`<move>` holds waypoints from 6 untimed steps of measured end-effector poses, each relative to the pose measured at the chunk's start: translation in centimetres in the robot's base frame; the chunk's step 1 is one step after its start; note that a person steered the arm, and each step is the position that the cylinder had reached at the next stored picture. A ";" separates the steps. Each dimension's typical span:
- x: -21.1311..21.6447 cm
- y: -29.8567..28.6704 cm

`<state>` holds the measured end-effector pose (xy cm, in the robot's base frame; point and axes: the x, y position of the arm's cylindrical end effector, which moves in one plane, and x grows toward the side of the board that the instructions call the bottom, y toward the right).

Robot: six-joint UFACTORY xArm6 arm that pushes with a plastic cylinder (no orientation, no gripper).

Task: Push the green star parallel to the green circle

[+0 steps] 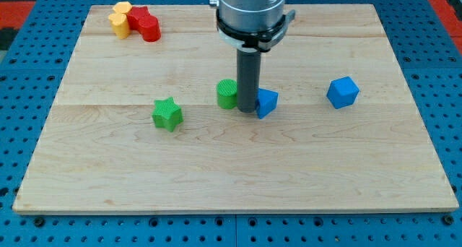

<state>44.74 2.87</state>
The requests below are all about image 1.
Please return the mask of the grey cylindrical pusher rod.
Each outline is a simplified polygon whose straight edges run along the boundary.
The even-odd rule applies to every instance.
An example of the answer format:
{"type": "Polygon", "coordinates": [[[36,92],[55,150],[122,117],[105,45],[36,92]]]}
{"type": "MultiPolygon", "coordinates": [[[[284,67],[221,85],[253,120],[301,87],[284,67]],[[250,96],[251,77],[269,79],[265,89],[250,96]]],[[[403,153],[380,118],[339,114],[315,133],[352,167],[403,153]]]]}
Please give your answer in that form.
{"type": "Polygon", "coordinates": [[[241,112],[256,110],[261,53],[237,50],[237,107],[241,112]]]}

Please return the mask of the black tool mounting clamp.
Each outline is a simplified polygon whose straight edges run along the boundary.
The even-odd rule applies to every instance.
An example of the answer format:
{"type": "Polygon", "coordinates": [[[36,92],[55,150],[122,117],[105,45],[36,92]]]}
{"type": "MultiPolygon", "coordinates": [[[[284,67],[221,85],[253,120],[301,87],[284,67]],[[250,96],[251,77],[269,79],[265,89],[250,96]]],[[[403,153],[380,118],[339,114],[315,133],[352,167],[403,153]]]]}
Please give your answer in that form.
{"type": "Polygon", "coordinates": [[[268,30],[243,32],[227,25],[221,18],[219,10],[217,10],[217,31],[223,41],[242,52],[253,53],[258,51],[266,53],[284,38],[289,24],[295,19],[295,15],[296,11],[291,10],[287,14],[283,14],[275,26],[268,30]]]}

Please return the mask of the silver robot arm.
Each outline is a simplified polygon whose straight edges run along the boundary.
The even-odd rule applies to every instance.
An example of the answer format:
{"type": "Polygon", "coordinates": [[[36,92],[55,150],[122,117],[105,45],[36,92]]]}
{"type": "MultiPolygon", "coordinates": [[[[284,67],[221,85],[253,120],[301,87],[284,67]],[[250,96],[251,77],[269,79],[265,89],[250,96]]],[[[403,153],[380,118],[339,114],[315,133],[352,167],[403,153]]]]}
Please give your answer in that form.
{"type": "Polygon", "coordinates": [[[284,12],[286,0],[210,0],[221,39],[237,51],[237,107],[257,108],[261,54],[282,41],[296,11],[284,12]]]}

